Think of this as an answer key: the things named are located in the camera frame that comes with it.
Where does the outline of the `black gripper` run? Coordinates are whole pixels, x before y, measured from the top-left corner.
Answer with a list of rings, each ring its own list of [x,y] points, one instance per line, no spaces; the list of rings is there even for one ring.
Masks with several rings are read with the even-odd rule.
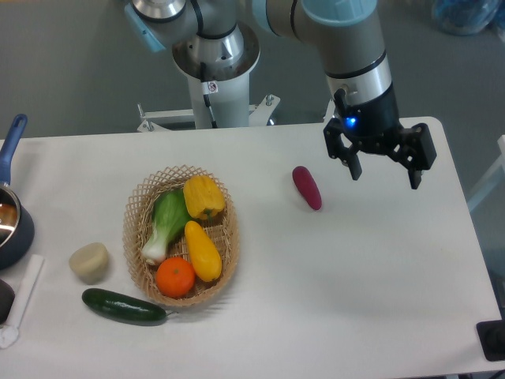
[[[351,105],[347,92],[338,89],[334,101],[339,118],[331,118],[324,127],[327,154],[340,159],[357,181],[362,174],[357,152],[389,156],[407,169],[410,187],[417,190],[424,171],[430,170],[436,149],[429,127],[418,123],[410,128],[401,127],[394,86],[366,103]],[[352,144],[346,147],[342,135]]]

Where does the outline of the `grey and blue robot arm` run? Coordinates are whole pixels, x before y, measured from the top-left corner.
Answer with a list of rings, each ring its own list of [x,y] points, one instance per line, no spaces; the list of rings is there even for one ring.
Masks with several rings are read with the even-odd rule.
[[[328,155],[361,176],[359,152],[387,156],[416,189],[436,150],[425,124],[404,127],[374,1],[247,1],[270,33],[313,46],[327,78],[333,115]],[[171,51],[186,76],[199,129],[248,126],[249,74],[260,57],[236,1],[128,1],[125,14],[154,51]]]

